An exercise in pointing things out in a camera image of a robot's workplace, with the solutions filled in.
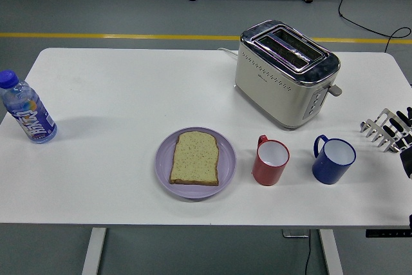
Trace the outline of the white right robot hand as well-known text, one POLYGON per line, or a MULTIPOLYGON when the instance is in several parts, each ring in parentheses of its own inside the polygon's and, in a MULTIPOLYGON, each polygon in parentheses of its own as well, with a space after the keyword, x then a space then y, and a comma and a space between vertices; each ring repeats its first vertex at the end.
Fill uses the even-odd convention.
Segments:
POLYGON ((399 152, 405 174, 411 178, 411 121, 401 111, 388 115, 389 125, 383 129, 392 140, 391 147, 399 152))

